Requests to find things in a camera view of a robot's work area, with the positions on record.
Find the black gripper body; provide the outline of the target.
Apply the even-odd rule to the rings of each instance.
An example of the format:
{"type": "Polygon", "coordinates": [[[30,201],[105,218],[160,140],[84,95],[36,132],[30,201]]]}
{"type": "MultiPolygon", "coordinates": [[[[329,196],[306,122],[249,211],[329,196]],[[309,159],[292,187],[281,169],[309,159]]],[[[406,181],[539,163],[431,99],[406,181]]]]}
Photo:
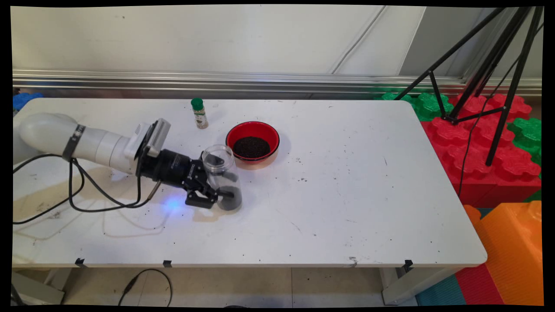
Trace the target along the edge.
{"type": "Polygon", "coordinates": [[[142,152],[137,161],[137,176],[187,192],[209,193],[202,158],[193,159],[168,149],[162,150],[156,157],[142,152]]]}

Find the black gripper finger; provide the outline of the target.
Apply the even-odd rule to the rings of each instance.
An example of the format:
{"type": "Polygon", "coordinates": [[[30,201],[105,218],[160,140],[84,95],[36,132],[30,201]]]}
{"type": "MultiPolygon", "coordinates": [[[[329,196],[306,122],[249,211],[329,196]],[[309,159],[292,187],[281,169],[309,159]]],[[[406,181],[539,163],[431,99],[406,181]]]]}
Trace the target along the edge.
{"type": "Polygon", "coordinates": [[[228,150],[204,151],[202,162],[207,174],[214,181],[238,182],[233,153],[228,150]]]}
{"type": "Polygon", "coordinates": [[[210,185],[186,188],[186,205],[206,209],[218,207],[231,211],[235,209],[235,190],[227,186],[214,189],[210,185]]]}

